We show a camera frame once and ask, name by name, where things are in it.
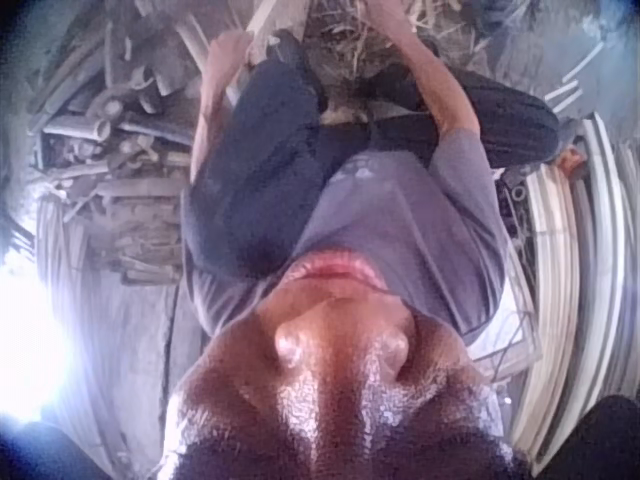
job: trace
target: man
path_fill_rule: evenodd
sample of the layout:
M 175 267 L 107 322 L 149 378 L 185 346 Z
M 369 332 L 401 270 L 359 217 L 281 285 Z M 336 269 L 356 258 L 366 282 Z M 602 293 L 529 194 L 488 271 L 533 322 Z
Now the man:
M 529 475 L 488 433 L 488 387 L 465 347 L 505 281 L 481 124 L 402 2 L 364 7 L 430 115 L 320 127 L 323 94 L 281 32 L 226 116 L 224 91 L 251 38 L 231 32 L 211 45 L 184 236 L 190 292 L 214 338 L 170 401 L 158 478 Z M 385 96 L 385 75 L 366 89 Z M 476 94 L 496 88 L 470 82 Z M 536 111 L 551 119 L 527 132 L 547 129 L 530 150 L 551 155 L 555 117 L 500 88 L 516 100 L 474 101 L 493 163 L 511 146 L 527 154 L 491 122 L 509 107 L 524 124 Z

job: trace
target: dark pants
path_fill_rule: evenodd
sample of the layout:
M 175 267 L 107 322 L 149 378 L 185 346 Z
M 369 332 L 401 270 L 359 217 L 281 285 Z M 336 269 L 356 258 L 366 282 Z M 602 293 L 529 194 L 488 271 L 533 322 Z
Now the dark pants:
M 480 75 L 455 74 L 476 108 L 492 167 L 554 154 L 558 120 L 544 103 Z M 381 72 L 367 90 L 424 110 L 405 67 Z M 351 156 L 409 150 L 428 166 L 437 145 L 428 113 L 373 126 L 320 126 L 313 90 L 288 65 L 268 60 L 255 69 L 219 148 L 185 196 L 183 230 L 194 264 L 231 277 L 273 274 L 289 259 L 326 182 Z

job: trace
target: floor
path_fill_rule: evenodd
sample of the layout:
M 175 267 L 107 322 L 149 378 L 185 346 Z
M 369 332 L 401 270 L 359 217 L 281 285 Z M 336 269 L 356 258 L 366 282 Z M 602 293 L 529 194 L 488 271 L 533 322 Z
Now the floor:
M 617 28 L 628 16 L 625 2 L 540 1 L 535 18 L 505 28 L 467 58 L 470 68 L 538 96 L 561 85 L 598 41 L 604 50 L 579 75 L 584 95 L 563 112 L 580 117 L 598 111 L 612 140 L 640 137 L 638 128 L 638 24 Z M 13 166 L 6 196 L 11 212 L 28 229 L 35 226 L 37 175 L 28 165 L 32 139 L 25 134 L 29 83 L 87 0 L 42 1 L 23 12 L 12 33 L 1 70 L 2 148 Z M 446 37 L 442 44 L 446 50 Z M 202 333 L 181 287 L 125 288 L 100 274 L 94 299 L 102 330 L 99 368 L 113 412 L 122 476 L 143 475 L 158 461 L 163 401 L 193 364 Z

